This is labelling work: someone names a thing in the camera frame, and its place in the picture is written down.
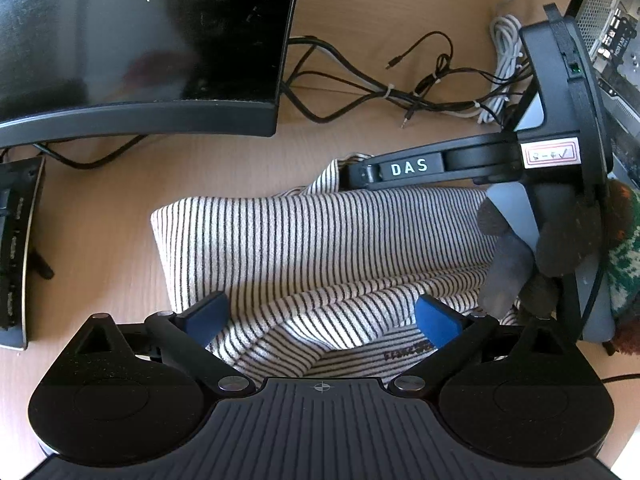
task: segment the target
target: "curved monitor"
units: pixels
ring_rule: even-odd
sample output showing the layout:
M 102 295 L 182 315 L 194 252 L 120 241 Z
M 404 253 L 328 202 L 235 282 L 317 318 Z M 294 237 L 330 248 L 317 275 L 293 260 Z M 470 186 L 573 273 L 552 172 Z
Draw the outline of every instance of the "curved monitor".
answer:
M 270 136 L 295 0 L 0 0 L 0 146 Z

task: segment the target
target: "gray ribbed panel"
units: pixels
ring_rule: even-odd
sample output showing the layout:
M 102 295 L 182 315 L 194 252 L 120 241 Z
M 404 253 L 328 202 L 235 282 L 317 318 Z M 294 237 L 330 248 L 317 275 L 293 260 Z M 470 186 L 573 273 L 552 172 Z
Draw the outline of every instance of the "gray ribbed panel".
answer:
M 328 384 L 327 391 L 314 386 Z M 526 469 L 458 444 L 421 400 L 399 399 L 375 379 L 270 379 L 248 399 L 224 400 L 191 441 L 126 468 L 54 458 L 30 480 L 606 480 L 594 459 Z

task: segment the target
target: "wooden desk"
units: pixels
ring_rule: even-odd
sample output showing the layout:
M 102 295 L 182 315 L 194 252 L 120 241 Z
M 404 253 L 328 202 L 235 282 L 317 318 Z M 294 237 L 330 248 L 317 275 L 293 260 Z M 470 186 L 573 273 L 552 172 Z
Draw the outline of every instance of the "wooden desk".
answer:
M 527 21 L 540 18 L 526 10 Z M 555 0 L 565 6 L 568 0 Z M 492 70 L 493 48 L 486 24 L 494 0 L 300 0 L 296 33 L 314 33 L 333 41 L 364 70 L 383 80 L 386 62 L 425 30 L 452 34 L 456 63 Z M 434 53 L 424 52 L 394 72 L 396 84 L 415 81 L 415 70 L 432 70 Z M 443 83 L 450 92 L 471 92 L 469 79 Z M 300 90 L 314 110 L 328 112 L 348 94 Z M 0 478 L 25 476 L 42 459 L 27 420 L 33 389 L 69 338 L 94 312 L 111 312 L 116 322 L 140 322 L 169 301 L 158 251 L 149 224 L 156 208 L 185 196 L 266 196 L 310 182 L 336 156 L 350 152 L 384 153 L 428 142 L 478 133 L 473 121 L 447 116 L 417 116 L 405 130 L 392 105 L 364 105 L 335 123 L 304 120 L 283 100 L 278 133 L 272 139 L 240 136 L 155 136 L 100 170 L 81 172 L 53 160 L 34 226 L 34 241 L 56 271 L 55 279 L 31 279 L 26 352 L 0 351 Z M 123 139 L 85 139 L 59 145 L 77 160 L 93 160 Z M 15 150 L 27 156 L 32 148 Z M 593 345 L 582 346 L 601 376 L 638 371 L 638 359 L 606 358 Z M 616 403 L 614 428 L 602 451 L 610 465 L 640 419 L 640 384 L 610 388 Z

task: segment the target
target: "white label sticker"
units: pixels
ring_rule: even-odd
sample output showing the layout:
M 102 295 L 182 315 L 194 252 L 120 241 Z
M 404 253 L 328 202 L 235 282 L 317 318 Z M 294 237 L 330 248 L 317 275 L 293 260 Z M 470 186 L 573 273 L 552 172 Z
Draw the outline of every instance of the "white label sticker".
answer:
M 580 142 L 578 137 L 526 142 L 522 145 L 522 159 L 527 169 L 580 164 Z

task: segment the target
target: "crosshair symbol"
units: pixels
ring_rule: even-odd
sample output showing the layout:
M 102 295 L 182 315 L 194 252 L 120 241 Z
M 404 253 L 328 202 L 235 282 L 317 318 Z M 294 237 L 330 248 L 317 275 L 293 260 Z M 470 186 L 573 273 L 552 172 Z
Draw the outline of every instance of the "crosshair symbol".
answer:
M 329 386 L 327 383 L 318 383 L 313 388 L 315 391 L 320 392 L 321 394 L 324 394 L 325 392 L 333 388 L 333 386 Z

